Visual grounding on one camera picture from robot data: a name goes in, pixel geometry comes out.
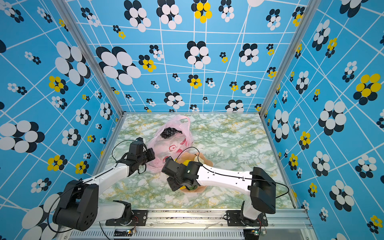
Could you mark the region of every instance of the wire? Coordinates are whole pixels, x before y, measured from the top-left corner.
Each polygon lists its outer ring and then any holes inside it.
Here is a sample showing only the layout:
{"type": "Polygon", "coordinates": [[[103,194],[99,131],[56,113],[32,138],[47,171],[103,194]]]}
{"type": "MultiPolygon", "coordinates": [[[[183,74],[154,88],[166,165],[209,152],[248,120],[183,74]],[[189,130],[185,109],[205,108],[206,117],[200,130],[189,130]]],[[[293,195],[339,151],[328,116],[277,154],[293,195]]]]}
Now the wire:
{"type": "MultiPolygon", "coordinates": [[[[199,151],[197,148],[195,148],[195,147],[187,147],[186,149],[184,149],[184,150],[179,154],[179,156],[178,156],[176,159],[178,159],[178,158],[180,157],[180,155],[181,155],[185,150],[187,150],[188,148],[194,148],[194,149],[196,149],[196,150],[199,152],[199,154],[197,155],[197,160],[198,160],[198,162],[200,162],[200,160],[199,160],[200,151],[199,151]]],[[[289,187],[288,187],[287,185],[283,184],[283,183],[279,183],[279,182],[275,182],[275,181],[268,181],[268,180],[264,180],[264,179],[246,178],[246,177],[236,177],[236,176],[231,176],[231,175],[220,174],[220,173],[217,173],[217,172],[214,172],[214,171],[209,170],[209,169],[206,168],[204,165],[203,165],[203,168],[205,168],[205,169],[206,169],[207,171],[209,171],[209,172],[212,172],[212,173],[217,174],[217,175],[225,176],[225,177],[235,177],[235,178],[248,179],[248,180],[259,180],[259,181],[264,181],[264,182],[272,182],[272,183],[275,183],[275,184],[283,185],[284,187],[286,187],[286,188],[288,189],[288,191],[287,191],[286,193],[284,193],[284,194],[282,194],[282,195],[279,195],[279,196],[277,196],[276,198],[279,198],[279,197],[284,196],[285,194],[289,193],[289,187]]]]}
{"type": "Polygon", "coordinates": [[[101,231],[104,233],[104,236],[105,236],[106,238],[108,238],[109,240],[111,240],[111,239],[105,234],[103,228],[101,227],[101,223],[100,223],[100,222],[99,222],[99,225],[100,225],[101,231]]]}

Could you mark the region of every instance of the green marble surface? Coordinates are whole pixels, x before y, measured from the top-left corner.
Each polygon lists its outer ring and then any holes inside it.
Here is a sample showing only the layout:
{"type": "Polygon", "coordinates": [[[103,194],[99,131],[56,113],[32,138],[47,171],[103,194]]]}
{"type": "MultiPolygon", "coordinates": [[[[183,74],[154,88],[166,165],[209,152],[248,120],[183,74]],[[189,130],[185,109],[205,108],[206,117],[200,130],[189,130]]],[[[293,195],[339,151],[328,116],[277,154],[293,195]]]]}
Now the green marble surface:
{"type": "MultiPolygon", "coordinates": [[[[227,170],[263,168],[276,182],[283,182],[266,133],[257,114],[184,114],[191,120],[194,143],[214,167],[227,170]]],[[[116,144],[126,139],[142,137],[149,142],[159,127],[175,114],[128,114],[116,144]]],[[[114,150],[119,159],[130,141],[114,150]]],[[[108,159],[106,169],[115,163],[108,159]]],[[[122,200],[132,208],[240,208],[244,195],[222,187],[208,186],[203,193],[172,192],[167,176],[149,171],[117,182],[100,195],[99,202],[122,200]]],[[[286,188],[277,185],[277,195],[286,188]]],[[[289,195],[276,199],[276,208],[293,208],[289,195]]]]}

